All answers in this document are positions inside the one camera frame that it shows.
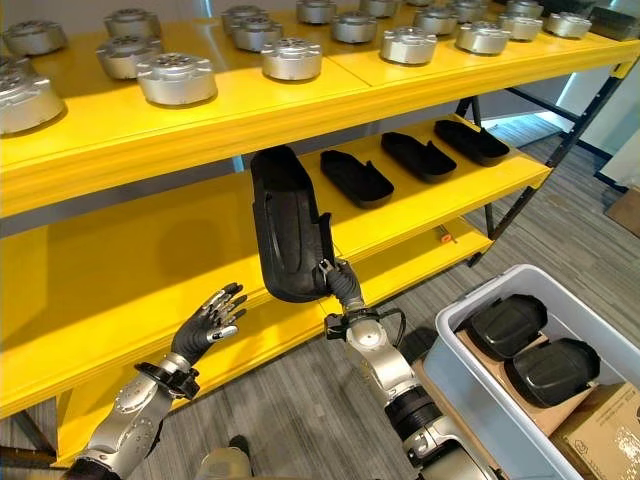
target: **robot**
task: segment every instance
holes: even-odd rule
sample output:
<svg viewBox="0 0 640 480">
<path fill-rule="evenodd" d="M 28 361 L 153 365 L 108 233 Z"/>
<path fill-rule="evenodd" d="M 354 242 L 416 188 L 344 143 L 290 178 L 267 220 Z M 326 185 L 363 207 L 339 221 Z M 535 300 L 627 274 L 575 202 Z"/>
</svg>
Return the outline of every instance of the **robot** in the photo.
<svg viewBox="0 0 640 480">
<path fill-rule="evenodd" d="M 332 265 L 323 260 L 319 269 L 343 310 L 325 319 L 325 336 L 345 343 L 348 356 L 362 371 L 403 441 L 407 458 L 420 470 L 418 480 L 499 480 L 499 472 L 494 472 L 457 425 L 442 415 L 397 350 L 403 327 L 392 343 L 380 323 L 383 317 L 366 306 L 347 262 L 336 260 Z M 232 283 L 202 304 L 180 327 L 170 353 L 159 365 L 136 365 L 138 375 L 120 390 L 113 409 L 63 479 L 125 480 L 131 475 L 153 451 L 172 402 L 193 399 L 197 394 L 194 365 L 212 345 L 237 333 L 236 320 L 245 313 L 238 307 L 247 298 L 237 296 L 241 290 L 242 285 Z M 229 448 L 209 454 L 196 476 L 196 480 L 231 478 L 253 478 L 243 437 L 232 439 Z"/>
</svg>

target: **black plastic part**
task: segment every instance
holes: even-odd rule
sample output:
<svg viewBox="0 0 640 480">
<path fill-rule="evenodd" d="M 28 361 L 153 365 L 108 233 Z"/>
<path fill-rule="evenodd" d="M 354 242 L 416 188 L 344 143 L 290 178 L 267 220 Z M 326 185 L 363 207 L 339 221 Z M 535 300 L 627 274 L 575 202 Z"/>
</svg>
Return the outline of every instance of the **black plastic part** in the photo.
<svg viewBox="0 0 640 480">
<path fill-rule="evenodd" d="M 547 309 L 530 295 L 511 295 L 465 320 L 473 343 L 494 360 L 513 358 L 539 336 L 547 324 Z"/>
<path fill-rule="evenodd" d="M 456 168 L 456 162 L 438 150 L 431 141 L 425 146 L 403 133 L 384 133 L 382 148 L 423 182 L 442 182 L 449 178 Z"/>
<path fill-rule="evenodd" d="M 585 342 L 563 338 L 525 350 L 504 367 L 518 393 L 545 408 L 586 390 L 600 375 L 600 357 Z"/>
<path fill-rule="evenodd" d="M 253 216 L 267 290 L 286 302 L 328 295 L 318 264 L 334 263 L 330 214 L 318 214 L 313 184 L 295 153 L 279 146 L 251 162 Z"/>
<path fill-rule="evenodd" d="M 393 185 L 371 162 L 363 165 L 353 155 L 327 150 L 320 168 L 349 200 L 360 208 L 377 208 L 389 201 Z"/>
<path fill-rule="evenodd" d="M 442 140 L 483 167 L 497 165 L 509 153 L 509 147 L 484 128 L 477 131 L 462 122 L 438 120 L 435 132 Z"/>
<path fill-rule="evenodd" d="M 385 407 L 384 412 L 403 442 L 442 416 L 442 412 L 422 387 L 412 388 L 398 396 Z"/>
<path fill-rule="evenodd" d="M 602 7 L 589 16 L 591 32 L 618 41 L 633 40 L 640 34 L 640 19 Z"/>
<path fill-rule="evenodd" d="M 73 462 L 62 478 L 65 480 L 122 480 L 104 465 L 85 459 Z"/>
<path fill-rule="evenodd" d="M 193 400 L 200 390 L 195 380 L 198 376 L 198 371 L 194 368 L 190 369 L 188 373 L 182 370 L 169 373 L 164 368 L 156 367 L 148 362 L 138 363 L 135 365 L 135 368 L 140 373 L 144 373 L 154 379 L 166 389 L 178 393 L 189 400 Z"/>
</svg>

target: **white plastic bin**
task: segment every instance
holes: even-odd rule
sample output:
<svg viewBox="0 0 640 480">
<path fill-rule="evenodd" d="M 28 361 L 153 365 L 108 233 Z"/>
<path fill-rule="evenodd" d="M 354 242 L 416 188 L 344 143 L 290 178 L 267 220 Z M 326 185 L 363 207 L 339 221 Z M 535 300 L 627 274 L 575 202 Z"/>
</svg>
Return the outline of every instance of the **white plastic bin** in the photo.
<svg viewBox="0 0 640 480">
<path fill-rule="evenodd" d="M 439 337 L 425 359 L 425 372 L 512 480 L 580 480 L 580 474 L 454 334 L 471 314 L 515 293 L 533 295 L 545 304 L 549 321 L 542 331 L 551 340 L 576 338 L 596 349 L 602 360 L 599 383 L 627 380 L 640 386 L 640 350 L 531 265 L 510 268 L 438 314 Z"/>
</svg>

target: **silver metal part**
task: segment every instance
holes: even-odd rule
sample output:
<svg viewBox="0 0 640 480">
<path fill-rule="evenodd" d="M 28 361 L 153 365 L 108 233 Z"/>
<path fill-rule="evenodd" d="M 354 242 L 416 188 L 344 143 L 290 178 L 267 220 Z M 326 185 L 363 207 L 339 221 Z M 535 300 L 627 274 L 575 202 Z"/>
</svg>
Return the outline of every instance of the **silver metal part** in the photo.
<svg viewBox="0 0 640 480">
<path fill-rule="evenodd" d="M 331 23 L 337 11 L 333 0 L 298 0 L 296 3 L 296 15 L 298 21 L 312 25 L 324 25 Z"/>
<path fill-rule="evenodd" d="M 406 3 L 413 7 L 428 7 L 433 3 L 433 0 L 406 0 Z"/>
<path fill-rule="evenodd" d="M 419 27 L 385 30 L 380 56 L 391 62 L 420 65 L 431 61 L 438 43 L 435 35 Z"/>
<path fill-rule="evenodd" d="M 449 7 L 429 7 L 416 12 L 413 25 L 434 35 L 450 35 L 458 25 L 458 13 Z"/>
<path fill-rule="evenodd" d="M 393 17 L 400 0 L 360 0 L 360 10 L 376 18 Z"/>
<path fill-rule="evenodd" d="M 18 69 L 0 73 L 0 133 L 37 127 L 64 110 L 48 78 Z"/>
<path fill-rule="evenodd" d="M 44 55 L 67 45 L 62 25 L 47 20 L 15 23 L 2 33 L 2 39 L 17 56 Z"/>
<path fill-rule="evenodd" d="M 380 404 L 420 385 L 411 366 L 396 350 L 385 329 L 373 319 L 357 321 L 347 330 L 347 353 L 358 366 Z"/>
<path fill-rule="evenodd" d="M 573 13 L 562 12 L 549 15 L 544 29 L 562 38 L 582 38 L 591 28 L 591 22 Z"/>
<path fill-rule="evenodd" d="M 120 478 L 128 478 L 149 453 L 173 398 L 152 378 L 138 374 L 120 390 L 111 413 L 93 432 L 78 458 L 98 462 Z"/>
<path fill-rule="evenodd" d="M 36 75 L 36 71 L 31 65 L 31 60 L 27 57 L 0 55 L 0 74 L 11 70 L 18 70 L 25 75 Z"/>
<path fill-rule="evenodd" d="M 507 13 L 515 13 L 521 17 L 539 18 L 544 7 L 536 0 L 509 0 Z"/>
<path fill-rule="evenodd" d="M 531 42 L 542 30 L 542 20 L 538 18 L 522 17 L 517 13 L 503 13 L 499 19 L 500 27 L 510 32 L 511 40 Z"/>
<path fill-rule="evenodd" d="M 264 15 L 243 17 L 231 26 L 231 38 L 236 48 L 261 52 L 267 43 L 273 43 L 282 37 L 282 25 Z"/>
<path fill-rule="evenodd" d="M 500 54 L 509 41 L 509 32 L 489 22 L 467 23 L 460 26 L 456 47 L 481 55 Z"/>
<path fill-rule="evenodd" d="M 331 37 L 345 43 L 366 43 L 376 36 L 378 22 L 373 15 L 353 11 L 331 19 Z"/>
<path fill-rule="evenodd" d="M 142 8 L 123 8 L 104 17 L 104 25 L 112 37 L 138 35 L 159 37 L 162 35 L 160 21 L 155 13 Z"/>
<path fill-rule="evenodd" d="M 162 53 L 162 42 L 155 37 L 125 35 L 112 37 L 96 50 L 104 73 L 111 78 L 136 78 L 136 65 Z"/>
<path fill-rule="evenodd" d="M 218 93 L 213 67 L 206 58 L 162 53 L 137 65 L 138 83 L 150 102 L 185 105 Z"/>
<path fill-rule="evenodd" d="M 458 23 L 481 20 L 487 11 L 487 6 L 478 0 L 456 0 L 451 7 L 458 14 Z"/>
<path fill-rule="evenodd" d="M 262 50 L 262 73 L 278 80 L 308 80 L 320 74 L 322 47 L 302 38 L 282 38 Z"/>
<path fill-rule="evenodd" d="M 220 15 L 222 18 L 222 27 L 227 35 L 231 34 L 231 26 L 236 20 L 246 17 L 255 17 L 256 15 L 268 16 L 267 12 L 255 5 L 236 5 L 226 9 Z"/>
</svg>

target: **cardboard box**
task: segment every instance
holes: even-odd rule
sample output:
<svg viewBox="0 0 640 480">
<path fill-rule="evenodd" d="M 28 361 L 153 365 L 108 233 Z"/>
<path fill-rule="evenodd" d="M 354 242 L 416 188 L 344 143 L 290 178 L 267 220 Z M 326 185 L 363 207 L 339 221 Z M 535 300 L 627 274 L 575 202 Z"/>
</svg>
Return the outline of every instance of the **cardboard box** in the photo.
<svg viewBox="0 0 640 480">
<path fill-rule="evenodd" d="M 551 439 L 585 478 L 640 480 L 640 392 L 598 387 Z"/>
<path fill-rule="evenodd" d="M 607 216 L 640 237 L 640 188 L 630 188 L 611 206 Z"/>
<path fill-rule="evenodd" d="M 565 400 L 560 405 L 549 408 L 536 407 L 529 403 L 518 391 L 513 387 L 511 380 L 507 376 L 507 372 L 504 368 L 504 362 L 493 360 L 491 357 L 485 355 L 476 345 L 473 343 L 466 330 L 456 333 L 460 341 L 469 349 L 473 355 L 480 360 L 480 363 L 487 369 L 487 371 L 495 378 L 502 388 L 513 398 L 520 408 L 529 416 L 536 426 L 544 432 L 546 436 L 551 435 L 556 428 L 560 426 L 565 419 L 571 415 L 571 412 L 593 391 L 593 387 L 589 387 L 584 392 L 580 392 L 577 395 Z M 536 345 L 547 341 L 547 337 L 544 334 L 540 334 L 540 337 L 535 342 L 532 342 L 526 349 L 535 347 Z"/>
</svg>

